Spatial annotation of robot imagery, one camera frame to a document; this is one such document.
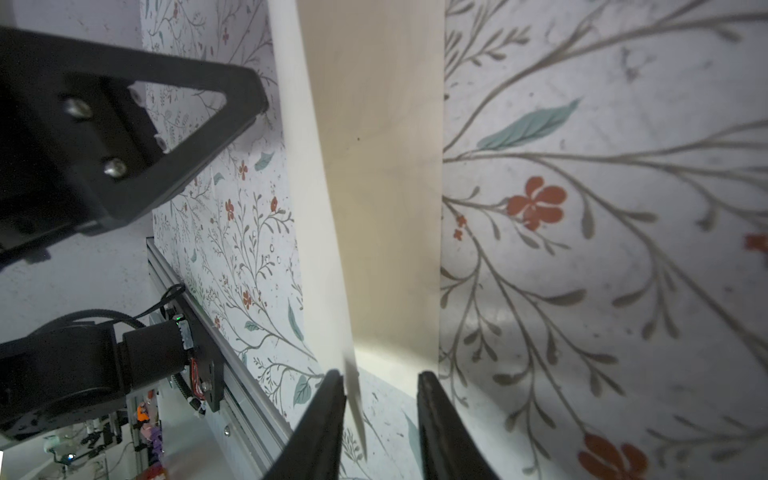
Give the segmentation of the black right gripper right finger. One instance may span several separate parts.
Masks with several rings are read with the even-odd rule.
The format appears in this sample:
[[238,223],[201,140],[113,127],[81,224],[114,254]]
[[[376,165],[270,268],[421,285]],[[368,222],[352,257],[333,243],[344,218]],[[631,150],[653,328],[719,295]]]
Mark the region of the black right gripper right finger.
[[498,479],[466,430],[437,376],[417,382],[418,429],[425,479]]

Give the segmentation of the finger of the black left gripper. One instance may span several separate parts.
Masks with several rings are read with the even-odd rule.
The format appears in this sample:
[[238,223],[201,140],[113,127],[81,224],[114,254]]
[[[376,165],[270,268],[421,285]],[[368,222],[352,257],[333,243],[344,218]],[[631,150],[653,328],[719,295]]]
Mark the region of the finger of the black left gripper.
[[[251,69],[131,50],[14,28],[1,31],[1,89],[20,93],[37,111],[80,83],[106,83],[114,127],[114,227],[125,226],[180,192],[265,113],[268,101]],[[175,146],[159,139],[137,89],[164,85],[224,97],[223,107]]]

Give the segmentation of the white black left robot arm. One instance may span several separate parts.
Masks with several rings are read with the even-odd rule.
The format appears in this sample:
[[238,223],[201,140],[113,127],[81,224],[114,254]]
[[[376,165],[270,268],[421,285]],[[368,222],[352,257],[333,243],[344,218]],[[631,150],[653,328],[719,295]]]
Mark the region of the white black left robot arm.
[[[133,88],[223,95],[223,108],[166,147]],[[180,193],[268,109],[251,69],[3,28],[1,263],[36,263],[74,235],[129,225]],[[1,347],[1,439],[12,445],[124,407],[180,372],[175,326],[119,312],[70,314]]]

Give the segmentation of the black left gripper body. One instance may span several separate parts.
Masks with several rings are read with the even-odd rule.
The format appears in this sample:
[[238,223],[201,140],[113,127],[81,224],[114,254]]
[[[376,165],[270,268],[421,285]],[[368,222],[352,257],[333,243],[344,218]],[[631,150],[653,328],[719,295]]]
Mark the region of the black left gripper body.
[[40,111],[1,89],[1,265],[43,261],[76,234],[114,227],[114,127],[106,83],[80,83],[54,94]]

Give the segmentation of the cream square paper sheet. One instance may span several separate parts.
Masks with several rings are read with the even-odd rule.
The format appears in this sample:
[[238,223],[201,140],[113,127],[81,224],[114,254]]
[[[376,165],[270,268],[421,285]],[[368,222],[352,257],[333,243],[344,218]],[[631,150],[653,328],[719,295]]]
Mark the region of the cream square paper sheet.
[[440,1],[272,1],[304,324],[364,440],[366,371],[407,395],[437,365]]

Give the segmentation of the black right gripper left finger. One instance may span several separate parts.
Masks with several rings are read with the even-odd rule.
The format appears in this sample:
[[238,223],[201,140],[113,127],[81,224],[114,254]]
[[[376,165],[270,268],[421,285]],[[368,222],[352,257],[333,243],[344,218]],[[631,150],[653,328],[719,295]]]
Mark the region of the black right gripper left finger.
[[340,456],[347,397],[344,377],[329,370],[280,456],[263,477],[335,480]]

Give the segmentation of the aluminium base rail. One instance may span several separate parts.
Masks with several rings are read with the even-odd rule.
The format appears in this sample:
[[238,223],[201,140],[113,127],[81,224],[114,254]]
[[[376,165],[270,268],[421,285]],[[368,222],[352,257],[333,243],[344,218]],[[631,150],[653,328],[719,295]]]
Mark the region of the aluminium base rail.
[[176,304],[190,322],[206,420],[217,444],[238,479],[260,479],[287,444],[291,428],[191,293],[182,293]]

